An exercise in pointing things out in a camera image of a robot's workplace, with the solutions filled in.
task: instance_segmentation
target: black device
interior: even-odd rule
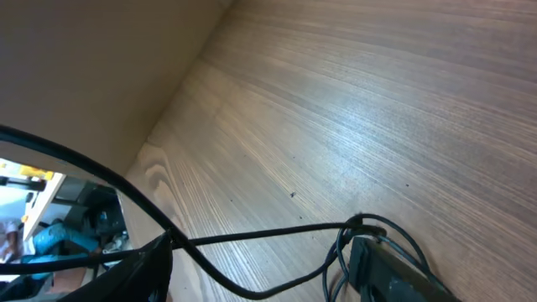
[[[134,295],[129,296],[131,301],[148,301],[148,299],[160,301],[162,300],[162,293],[168,288],[172,261],[171,250],[183,248],[216,282],[234,294],[246,299],[267,299],[270,296],[291,289],[322,274],[322,287],[326,301],[335,301],[341,287],[346,283],[350,283],[351,286],[358,290],[362,296],[362,301],[365,302],[457,301],[451,291],[430,271],[425,255],[415,240],[400,226],[382,216],[360,213],[351,217],[346,222],[320,223],[267,231],[189,239],[134,185],[125,180],[121,175],[116,174],[92,159],[65,146],[5,125],[0,125],[0,141],[14,143],[56,157],[105,180],[109,185],[120,190],[125,196],[137,204],[166,231],[163,236],[153,241],[150,245],[138,250],[111,253],[98,257],[62,260],[52,263],[0,265],[0,274],[32,274],[48,273],[68,268],[122,260],[120,264],[110,269],[98,279],[70,294],[69,299],[74,300],[76,298],[79,301],[87,296],[93,298],[91,301],[117,300],[117,297],[119,297],[117,293],[127,293],[129,290],[132,290],[141,294],[138,297]],[[396,232],[399,232],[415,250],[418,260],[406,252],[399,244],[389,239],[384,228],[364,225],[362,223],[363,219],[380,221],[393,228]],[[336,241],[332,244],[326,255],[325,262],[318,269],[303,277],[262,292],[245,289],[235,284],[215,268],[197,248],[197,246],[205,244],[326,229],[339,229],[340,231]],[[352,256],[350,265],[347,267],[342,250],[350,242],[352,242]],[[404,258],[408,263],[394,255]],[[336,260],[341,265],[343,277],[341,277],[334,290],[330,291],[326,281],[327,269]],[[148,282],[144,286],[138,287],[141,286],[141,280],[153,278],[157,282]]]

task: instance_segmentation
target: wood grain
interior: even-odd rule
[[[128,178],[192,237],[377,213],[459,298],[535,301],[536,13],[519,0],[235,3]],[[135,242],[159,232],[124,204]],[[261,290],[312,271],[335,235],[203,251]],[[175,300],[240,300],[176,256]],[[320,301],[321,281],[271,300]]]

